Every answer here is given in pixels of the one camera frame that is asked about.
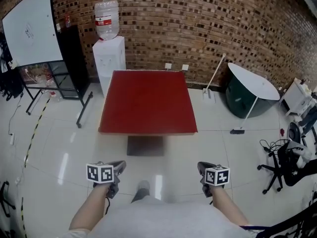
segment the broom handle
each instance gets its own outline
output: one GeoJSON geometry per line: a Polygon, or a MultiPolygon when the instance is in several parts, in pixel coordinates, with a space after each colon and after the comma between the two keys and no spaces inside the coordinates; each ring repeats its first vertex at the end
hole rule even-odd
{"type": "Polygon", "coordinates": [[[254,105],[256,104],[257,100],[258,100],[258,96],[256,97],[256,100],[253,102],[253,104],[252,104],[252,106],[251,106],[251,108],[250,108],[250,110],[249,110],[247,116],[244,118],[244,120],[243,120],[243,122],[242,122],[242,124],[241,124],[241,126],[240,126],[240,129],[242,129],[243,125],[245,124],[246,120],[248,119],[249,114],[251,113],[251,111],[252,111],[254,105]]]}
{"type": "Polygon", "coordinates": [[[221,63],[222,63],[222,60],[224,59],[225,56],[226,56],[226,53],[223,53],[223,54],[222,54],[222,58],[221,58],[220,62],[218,63],[217,69],[214,71],[214,73],[213,73],[213,75],[212,75],[212,78],[211,78],[211,80],[209,81],[209,84],[208,84],[208,86],[206,87],[206,89],[205,89],[204,92],[206,92],[207,89],[208,89],[208,87],[210,86],[210,84],[211,84],[211,82],[212,82],[214,76],[216,75],[216,73],[217,73],[217,71],[218,71],[218,69],[219,69],[219,67],[220,67],[220,65],[221,65],[221,63]]]}

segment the wall outlet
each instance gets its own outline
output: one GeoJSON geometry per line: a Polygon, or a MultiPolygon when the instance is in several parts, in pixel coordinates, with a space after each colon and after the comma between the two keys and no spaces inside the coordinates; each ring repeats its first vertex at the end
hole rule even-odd
{"type": "Polygon", "coordinates": [[[182,70],[188,70],[189,65],[188,64],[183,64],[182,70]]]}
{"type": "Polygon", "coordinates": [[[165,64],[165,69],[172,69],[172,64],[171,63],[166,63],[165,64]]]}

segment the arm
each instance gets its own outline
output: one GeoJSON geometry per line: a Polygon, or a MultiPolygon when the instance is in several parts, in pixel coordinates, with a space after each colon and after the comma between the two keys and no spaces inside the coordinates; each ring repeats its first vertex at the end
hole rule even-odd
{"type": "Polygon", "coordinates": [[[72,219],[69,230],[92,230],[94,228],[94,226],[104,216],[105,198],[108,189],[109,184],[100,184],[93,189],[84,204],[80,207],[72,219]]]}
{"type": "Polygon", "coordinates": [[[222,186],[211,186],[213,206],[222,212],[230,222],[238,226],[249,225],[249,221],[231,200],[222,186]]]}

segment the round white tabletop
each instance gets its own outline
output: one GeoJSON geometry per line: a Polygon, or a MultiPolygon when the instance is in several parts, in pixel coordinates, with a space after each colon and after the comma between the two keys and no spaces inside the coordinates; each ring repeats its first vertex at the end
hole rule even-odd
{"type": "Polygon", "coordinates": [[[265,78],[234,63],[228,63],[233,75],[255,96],[265,100],[279,100],[277,89],[265,78]]]}

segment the gray shirt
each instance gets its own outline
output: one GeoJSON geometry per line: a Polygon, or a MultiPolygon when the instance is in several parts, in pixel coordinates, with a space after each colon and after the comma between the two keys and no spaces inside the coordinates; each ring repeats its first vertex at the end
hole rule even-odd
{"type": "Polygon", "coordinates": [[[150,197],[117,208],[94,229],[73,230],[61,238],[249,238],[213,206],[195,202],[157,204],[150,197]]]}

